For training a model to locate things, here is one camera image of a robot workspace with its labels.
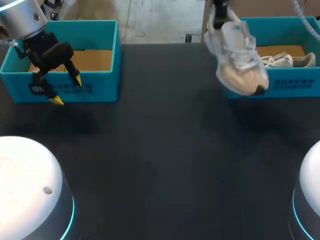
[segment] shoe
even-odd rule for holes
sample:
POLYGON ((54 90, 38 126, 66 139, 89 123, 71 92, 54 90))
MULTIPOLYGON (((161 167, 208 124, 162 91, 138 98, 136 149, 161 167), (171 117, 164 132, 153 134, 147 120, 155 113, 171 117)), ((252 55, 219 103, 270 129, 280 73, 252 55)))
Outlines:
POLYGON ((228 7, 221 29, 214 29, 216 8, 212 7, 204 42, 218 60, 216 76, 230 91, 243 96, 263 94, 269 87, 266 70, 260 64, 256 39, 247 23, 228 7))
POLYGON ((265 68, 305 68, 316 66, 316 55, 312 52, 303 57, 292 57, 285 52, 276 56, 263 56, 260 58, 265 68))

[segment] teal plastic bin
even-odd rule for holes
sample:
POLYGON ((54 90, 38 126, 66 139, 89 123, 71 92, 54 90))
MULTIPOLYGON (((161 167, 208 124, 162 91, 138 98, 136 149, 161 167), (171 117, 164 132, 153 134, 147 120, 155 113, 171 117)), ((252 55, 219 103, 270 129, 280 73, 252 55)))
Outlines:
MULTIPOLYGON (((69 42, 74 50, 112 50, 110 71, 81 71, 82 87, 75 87, 68 72, 51 71, 46 79, 64 102, 115 102, 121 67, 121 41, 115 20, 49 21, 45 30, 54 32, 60 42, 69 42)), ((44 95, 34 95, 27 72, 30 60, 19 59, 13 47, 7 52, 0 75, 16 103, 48 102, 44 95)))
MULTIPOLYGON (((306 19, 320 33, 316 18, 306 19)), ((230 99, 320 97, 320 42, 308 32, 300 17, 249 17, 241 20, 248 23, 258 47, 301 45, 305 54, 315 54, 316 67, 269 68, 270 84, 265 94, 243 97, 227 91, 230 99)))

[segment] black screw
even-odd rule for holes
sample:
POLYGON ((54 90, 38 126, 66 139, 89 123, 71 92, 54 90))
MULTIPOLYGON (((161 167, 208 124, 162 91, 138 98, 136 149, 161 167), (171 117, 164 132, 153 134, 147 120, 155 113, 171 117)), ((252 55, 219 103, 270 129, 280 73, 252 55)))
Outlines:
POLYGON ((40 16, 36 13, 36 14, 34 15, 34 19, 38 21, 38 20, 40 20, 40 16))

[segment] white dome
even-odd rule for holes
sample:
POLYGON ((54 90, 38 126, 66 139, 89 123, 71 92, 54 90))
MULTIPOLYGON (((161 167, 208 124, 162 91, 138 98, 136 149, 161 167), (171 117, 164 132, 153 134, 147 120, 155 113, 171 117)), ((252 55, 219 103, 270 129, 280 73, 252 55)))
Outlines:
POLYGON ((36 230, 56 206, 62 181, 46 147, 24 137, 0 137, 0 239, 22 239, 36 230))

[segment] shoelace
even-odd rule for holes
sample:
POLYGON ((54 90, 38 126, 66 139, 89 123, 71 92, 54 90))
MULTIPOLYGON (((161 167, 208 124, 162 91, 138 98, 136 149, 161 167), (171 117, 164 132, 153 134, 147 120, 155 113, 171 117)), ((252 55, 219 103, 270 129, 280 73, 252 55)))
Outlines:
POLYGON ((245 47, 247 49, 233 50, 226 46, 224 47, 230 53, 234 66, 240 71, 251 69, 260 63, 260 56, 256 49, 256 39, 254 37, 246 37, 245 47))
POLYGON ((260 63, 261 63, 264 67, 269 67, 269 66, 274 67, 274 66, 275 66, 274 61, 275 61, 275 59, 274 59, 272 56, 263 56, 263 57, 260 57, 260 63))
POLYGON ((260 56, 258 55, 255 47, 251 50, 231 50, 227 47, 224 47, 224 49, 230 53, 234 66, 238 70, 248 70, 260 63, 260 56))

